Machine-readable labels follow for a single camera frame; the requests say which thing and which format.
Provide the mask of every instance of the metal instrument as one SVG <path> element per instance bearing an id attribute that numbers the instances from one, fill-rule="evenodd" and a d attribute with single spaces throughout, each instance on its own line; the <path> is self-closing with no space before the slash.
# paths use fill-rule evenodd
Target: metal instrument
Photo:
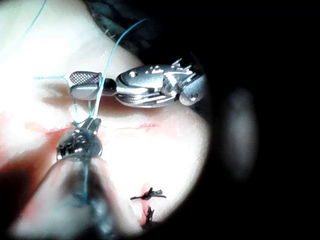
<path id="1" fill-rule="evenodd" d="M 143 65 L 121 73 L 115 80 L 107 78 L 102 96 L 115 96 L 123 105 L 137 108 L 163 107 L 179 100 L 190 106 L 206 94 L 206 76 L 198 74 L 192 65 Z M 78 100 L 95 100 L 101 73 L 76 71 L 70 75 L 69 94 Z"/>

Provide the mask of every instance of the forceps jaw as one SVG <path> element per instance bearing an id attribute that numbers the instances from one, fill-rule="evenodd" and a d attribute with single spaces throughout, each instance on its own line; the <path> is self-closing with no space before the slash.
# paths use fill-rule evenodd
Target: forceps jaw
<path id="1" fill-rule="evenodd" d="M 89 117 L 81 127 L 68 131 L 59 140 L 56 159 L 87 162 L 102 155 L 103 146 L 97 136 L 101 119 Z"/>

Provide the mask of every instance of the dark background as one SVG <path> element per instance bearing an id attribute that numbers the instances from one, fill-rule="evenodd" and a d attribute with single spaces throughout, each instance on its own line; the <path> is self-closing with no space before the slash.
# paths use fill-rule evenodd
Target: dark background
<path id="1" fill-rule="evenodd" d="M 292 5 L 251 5 L 212 1 L 120 1 L 155 21 L 157 28 L 138 56 L 146 64 L 171 63 L 192 52 L 202 64 L 210 86 L 211 147 L 203 174 L 192 194 L 165 223 L 141 239 L 287 236 L 300 204 L 292 190 L 301 183 L 288 176 L 302 148 L 297 137 L 308 117 L 311 89 L 319 74 L 316 35 L 318 13 Z M 141 18 L 124 22 L 128 27 Z M 141 38 L 131 34 L 130 38 Z M 219 110 L 222 100 L 244 87 L 253 94 L 258 119 L 259 149 L 245 182 L 233 180 L 219 156 Z M 89 239 L 89 231 L 82 239 Z"/>

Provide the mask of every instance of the skin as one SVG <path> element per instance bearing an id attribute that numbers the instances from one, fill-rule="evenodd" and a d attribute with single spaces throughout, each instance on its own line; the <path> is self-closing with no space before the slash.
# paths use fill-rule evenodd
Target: skin
<path id="1" fill-rule="evenodd" d="M 49 0 L 23 37 L 42 4 L 42 0 L 0 4 L 0 36 L 4 36 L 0 38 L 0 180 L 16 178 L 16 172 L 24 177 L 23 190 L 15 195 L 20 215 L 10 225 L 12 235 L 69 239 L 92 221 L 88 207 L 71 206 L 71 195 L 81 186 L 75 180 L 82 178 L 81 163 L 56 162 L 56 146 L 73 120 L 88 116 L 88 103 L 77 101 L 76 115 L 65 80 L 34 77 L 104 72 L 115 43 L 78 0 Z M 107 78 L 141 65 L 118 46 Z M 179 102 L 140 109 L 124 106 L 114 97 L 101 99 L 98 118 L 103 153 L 92 161 L 90 174 L 100 184 L 119 231 L 139 234 L 148 205 L 155 209 L 153 221 L 161 222 L 192 190 L 207 155 L 209 126 Z M 66 192 L 70 175 L 74 183 Z M 161 189 L 167 198 L 130 200 L 150 187 Z"/>

